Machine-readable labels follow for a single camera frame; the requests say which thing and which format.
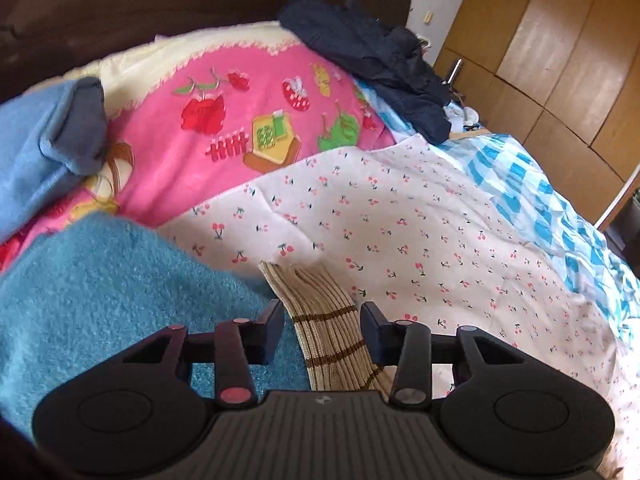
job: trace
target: blue fuzzy blanket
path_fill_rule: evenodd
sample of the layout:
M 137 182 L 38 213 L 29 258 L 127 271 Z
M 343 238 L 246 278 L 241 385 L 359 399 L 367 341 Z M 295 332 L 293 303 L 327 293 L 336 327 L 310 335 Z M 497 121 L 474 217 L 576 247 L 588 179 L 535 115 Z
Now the blue fuzzy blanket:
M 211 332 L 255 318 L 274 294 L 214 272 L 123 219 L 95 214 L 38 238 L 0 276 L 0 410 L 31 433 L 50 390 L 173 323 Z M 256 389 L 308 390 L 302 350 L 287 317 L 274 362 L 252 366 Z M 195 365 L 193 388 L 212 396 L 212 368 Z

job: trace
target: cherry print fabric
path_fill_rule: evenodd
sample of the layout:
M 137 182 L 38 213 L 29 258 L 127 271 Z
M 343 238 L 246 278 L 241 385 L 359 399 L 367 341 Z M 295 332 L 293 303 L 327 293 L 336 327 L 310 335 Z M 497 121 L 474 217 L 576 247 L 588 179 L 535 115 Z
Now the cherry print fabric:
M 433 333 L 479 326 L 605 397 L 617 430 L 603 468 L 638 471 L 637 358 L 596 304 L 568 291 L 545 254 L 421 137 L 307 158 L 159 232 L 217 269 L 322 260 L 357 302 Z M 434 366 L 433 375 L 434 396 L 446 395 L 450 367 Z

